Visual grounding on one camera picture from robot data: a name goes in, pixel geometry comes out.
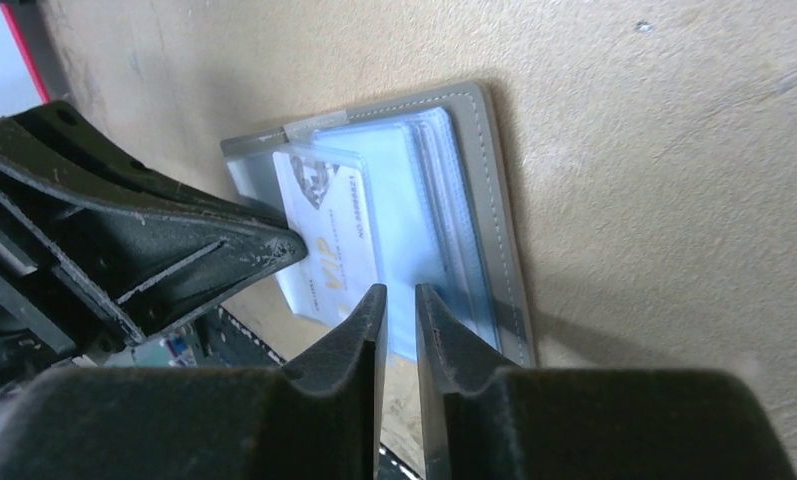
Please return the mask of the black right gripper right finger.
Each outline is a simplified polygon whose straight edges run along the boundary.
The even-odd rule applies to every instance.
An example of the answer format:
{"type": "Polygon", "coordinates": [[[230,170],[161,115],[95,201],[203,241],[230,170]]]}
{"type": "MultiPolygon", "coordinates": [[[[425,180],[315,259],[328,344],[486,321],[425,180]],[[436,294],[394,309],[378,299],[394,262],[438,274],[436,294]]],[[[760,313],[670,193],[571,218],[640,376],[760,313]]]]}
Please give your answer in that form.
{"type": "Polygon", "coordinates": [[[415,292],[430,479],[793,479],[766,413],[708,369],[526,368],[415,292]]]}

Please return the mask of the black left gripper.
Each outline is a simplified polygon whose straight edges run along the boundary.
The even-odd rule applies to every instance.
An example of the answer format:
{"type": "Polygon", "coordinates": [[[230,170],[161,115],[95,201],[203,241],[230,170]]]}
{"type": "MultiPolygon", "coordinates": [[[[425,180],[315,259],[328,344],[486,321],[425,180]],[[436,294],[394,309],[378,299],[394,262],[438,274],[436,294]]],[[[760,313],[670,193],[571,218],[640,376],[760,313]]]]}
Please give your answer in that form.
{"type": "Polygon", "coordinates": [[[186,324],[305,254],[278,215],[145,166],[67,102],[0,118],[0,388],[186,324]]]}

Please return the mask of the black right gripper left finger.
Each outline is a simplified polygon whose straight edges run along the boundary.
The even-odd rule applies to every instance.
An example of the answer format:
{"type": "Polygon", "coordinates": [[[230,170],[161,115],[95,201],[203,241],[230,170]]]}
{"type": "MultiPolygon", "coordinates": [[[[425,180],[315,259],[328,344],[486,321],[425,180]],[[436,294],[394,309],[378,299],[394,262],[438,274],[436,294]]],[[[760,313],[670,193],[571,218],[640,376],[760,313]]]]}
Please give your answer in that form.
{"type": "Polygon", "coordinates": [[[54,369],[0,432],[0,479],[373,479],[387,290],[280,367],[54,369]]]}

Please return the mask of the white VIP card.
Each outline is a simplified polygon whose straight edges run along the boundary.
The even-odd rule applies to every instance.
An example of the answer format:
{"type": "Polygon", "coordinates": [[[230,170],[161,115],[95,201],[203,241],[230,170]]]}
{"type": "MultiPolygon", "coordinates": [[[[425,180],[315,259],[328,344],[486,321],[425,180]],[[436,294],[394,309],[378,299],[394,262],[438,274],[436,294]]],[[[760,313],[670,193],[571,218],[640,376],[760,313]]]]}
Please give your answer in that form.
{"type": "Polygon", "coordinates": [[[293,314],[335,327],[378,282],[362,158],[291,145],[272,154],[289,228],[305,258],[276,274],[293,314]]]}

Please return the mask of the grey leather card holder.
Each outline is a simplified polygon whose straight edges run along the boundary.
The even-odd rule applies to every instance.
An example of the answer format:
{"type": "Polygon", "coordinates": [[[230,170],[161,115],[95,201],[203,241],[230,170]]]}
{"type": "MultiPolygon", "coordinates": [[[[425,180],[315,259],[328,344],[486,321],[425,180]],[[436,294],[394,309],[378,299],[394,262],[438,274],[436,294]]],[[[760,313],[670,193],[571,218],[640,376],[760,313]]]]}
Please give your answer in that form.
{"type": "Polygon", "coordinates": [[[416,357],[415,288],[511,361],[534,366],[498,136],[486,91],[457,83],[225,139],[238,193],[287,222],[272,154],[291,145],[362,158],[389,345],[416,357]]]}

